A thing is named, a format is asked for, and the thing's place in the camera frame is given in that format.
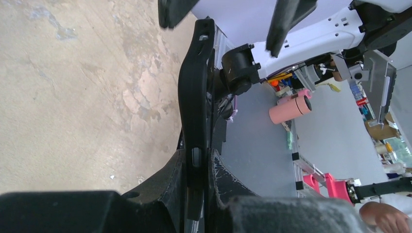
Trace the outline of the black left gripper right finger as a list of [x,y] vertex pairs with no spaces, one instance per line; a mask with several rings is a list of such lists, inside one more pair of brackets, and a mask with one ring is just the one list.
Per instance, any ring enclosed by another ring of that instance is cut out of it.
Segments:
[[347,202],[328,198],[265,198],[256,195],[208,155],[209,233],[367,233]]

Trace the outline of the bare human hand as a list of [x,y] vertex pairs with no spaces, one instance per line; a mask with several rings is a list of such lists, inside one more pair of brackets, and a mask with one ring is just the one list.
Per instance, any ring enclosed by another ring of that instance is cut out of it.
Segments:
[[364,223],[383,233],[411,232],[409,216],[391,205],[371,201],[360,208],[359,214]]

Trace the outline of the black phone case with cutout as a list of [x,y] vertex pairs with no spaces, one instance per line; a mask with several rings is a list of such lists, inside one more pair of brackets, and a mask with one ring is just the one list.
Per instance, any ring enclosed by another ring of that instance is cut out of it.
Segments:
[[207,78],[213,54],[215,23],[211,18],[195,22],[192,41],[178,78],[178,103],[187,169],[187,218],[201,217],[207,167]]

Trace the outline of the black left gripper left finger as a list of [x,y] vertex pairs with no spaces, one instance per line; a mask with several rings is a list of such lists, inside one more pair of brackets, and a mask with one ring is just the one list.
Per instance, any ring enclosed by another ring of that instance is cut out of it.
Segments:
[[132,190],[13,192],[0,197],[3,233],[178,233],[184,220],[182,162],[166,165]]

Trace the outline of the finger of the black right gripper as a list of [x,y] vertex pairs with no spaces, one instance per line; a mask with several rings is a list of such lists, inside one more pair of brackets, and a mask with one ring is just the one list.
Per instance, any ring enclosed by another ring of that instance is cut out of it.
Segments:
[[278,0],[275,5],[268,35],[266,50],[278,57],[290,29],[311,14],[317,0]]
[[175,28],[199,0],[158,0],[158,22],[163,29]]

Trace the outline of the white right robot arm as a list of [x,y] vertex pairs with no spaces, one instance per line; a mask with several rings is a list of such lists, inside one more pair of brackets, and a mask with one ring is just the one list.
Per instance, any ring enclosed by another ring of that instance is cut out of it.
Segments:
[[[412,13],[409,0],[360,0],[327,19],[293,31],[293,27],[316,6],[314,0],[277,1],[266,41],[242,45],[223,56],[223,67],[217,76],[223,87],[219,94],[240,95],[271,74],[322,54],[360,45],[366,39],[366,33],[360,30],[364,25],[363,13],[356,9],[357,6],[377,9],[379,19],[383,19],[385,13],[408,18]],[[192,42],[179,73],[179,97],[207,96],[215,82],[207,60],[212,56],[216,26],[222,26],[225,20],[238,15],[239,26],[244,32],[254,33],[257,28],[248,23],[245,15],[251,8],[250,3],[237,7],[233,0],[220,0],[210,10],[200,8],[202,18],[195,23]]]

